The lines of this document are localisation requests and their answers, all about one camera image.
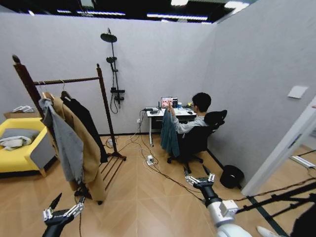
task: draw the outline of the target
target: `brown coat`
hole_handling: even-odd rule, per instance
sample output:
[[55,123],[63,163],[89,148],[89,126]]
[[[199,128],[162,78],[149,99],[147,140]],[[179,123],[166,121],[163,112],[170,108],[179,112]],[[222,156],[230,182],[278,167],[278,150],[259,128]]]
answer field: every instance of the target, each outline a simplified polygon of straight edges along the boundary
[[75,131],[83,141],[83,182],[87,184],[93,200],[104,200],[105,191],[99,171],[100,148],[80,119],[59,98],[53,99],[56,113]]

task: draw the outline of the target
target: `man's hand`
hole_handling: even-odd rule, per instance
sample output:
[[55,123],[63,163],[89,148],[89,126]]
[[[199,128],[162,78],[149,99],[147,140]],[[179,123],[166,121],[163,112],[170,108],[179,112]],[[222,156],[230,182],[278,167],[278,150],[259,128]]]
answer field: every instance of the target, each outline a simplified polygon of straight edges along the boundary
[[174,112],[174,109],[172,107],[172,104],[171,102],[169,102],[169,106],[167,107],[168,111],[171,112],[171,115],[174,116],[176,115],[175,112]]

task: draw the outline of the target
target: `clothes rack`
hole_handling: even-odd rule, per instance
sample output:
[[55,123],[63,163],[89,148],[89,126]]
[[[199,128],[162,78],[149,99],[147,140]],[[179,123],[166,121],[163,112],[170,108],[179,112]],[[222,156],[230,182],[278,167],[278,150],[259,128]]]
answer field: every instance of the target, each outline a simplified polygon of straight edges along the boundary
[[[102,93],[102,98],[103,98],[103,103],[104,103],[104,107],[105,107],[105,111],[106,111],[106,115],[107,115],[107,119],[108,119],[111,139],[112,139],[113,148],[114,148],[114,152],[113,153],[108,153],[108,156],[112,157],[111,160],[114,157],[117,157],[117,159],[121,159],[118,167],[114,171],[112,177],[110,178],[108,184],[105,187],[105,190],[106,190],[107,187],[109,186],[109,184],[111,183],[111,181],[113,180],[114,176],[116,175],[120,165],[122,164],[123,161],[126,160],[126,156],[122,156],[118,152],[118,149],[117,149],[115,136],[114,136],[114,131],[113,131],[113,126],[112,126],[111,115],[110,115],[110,110],[109,110],[109,105],[108,105],[108,99],[107,99],[105,86],[104,86],[104,82],[103,82],[102,71],[101,71],[101,68],[100,68],[99,64],[97,64],[97,68],[96,68],[97,75],[98,75],[97,77],[82,78],[82,79],[33,81],[31,76],[30,76],[30,74],[29,74],[29,72],[28,72],[28,70],[27,70],[27,68],[24,65],[21,64],[21,61],[18,58],[18,56],[13,55],[12,58],[13,58],[13,61],[15,62],[14,68],[15,68],[17,74],[19,75],[21,81],[23,82],[27,92],[29,93],[32,101],[34,102],[34,104],[35,104],[35,106],[36,106],[37,110],[39,111],[39,113],[40,113],[42,118],[44,118],[44,114],[43,114],[43,111],[42,111],[42,109],[40,108],[40,105],[39,105],[39,100],[41,99],[41,96],[40,96],[38,90],[36,89],[36,86],[39,86],[39,85],[45,85],[46,86],[46,85],[52,85],[52,84],[63,84],[63,83],[99,80],[101,93]],[[111,172],[112,168],[113,168],[113,165],[111,166],[110,170],[105,174],[105,177],[108,176],[108,174]],[[82,185],[82,184],[81,184],[80,187],[81,187],[81,190],[83,191],[83,193],[85,194],[85,196],[89,197],[90,194],[88,193],[86,187],[84,185]]]

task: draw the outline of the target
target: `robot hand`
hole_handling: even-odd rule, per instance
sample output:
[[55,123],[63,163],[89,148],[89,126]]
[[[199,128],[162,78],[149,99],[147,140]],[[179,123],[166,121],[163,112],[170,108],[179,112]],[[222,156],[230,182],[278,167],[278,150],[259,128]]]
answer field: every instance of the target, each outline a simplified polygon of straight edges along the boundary
[[78,216],[84,209],[83,203],[85,197],[81,197],[79,202],[72,208],[53,212],[60,200],[61,195],[62,194],[58,195],[57,198],[52,201],[49,208],[43,211],[43,220],[47,225],[43,237],[60,236],[64,226],[73,221],[75,217]]
[[212,186],[215,180],[215,174],[203,165],[207,177],[195,178],[190,176],[184,168],[186,181],[194,188],[201,190],[205,198],[205,206],[208,209],[213,220],[214,226],[218,228],[217,237],[251,237],[242,227],[233,224],[238,206],[233,200],[222,201],[214,192]]

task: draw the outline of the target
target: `shoe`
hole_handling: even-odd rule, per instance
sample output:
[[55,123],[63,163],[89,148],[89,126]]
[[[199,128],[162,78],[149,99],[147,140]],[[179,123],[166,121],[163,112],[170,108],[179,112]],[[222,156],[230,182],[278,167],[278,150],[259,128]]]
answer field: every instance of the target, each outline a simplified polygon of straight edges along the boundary
[[261,234],[263,237],[280,237],[279,235],[269,231],[266,228],[263,228],[261,226],[257,226],[257,231],[259,232],[259,234]]

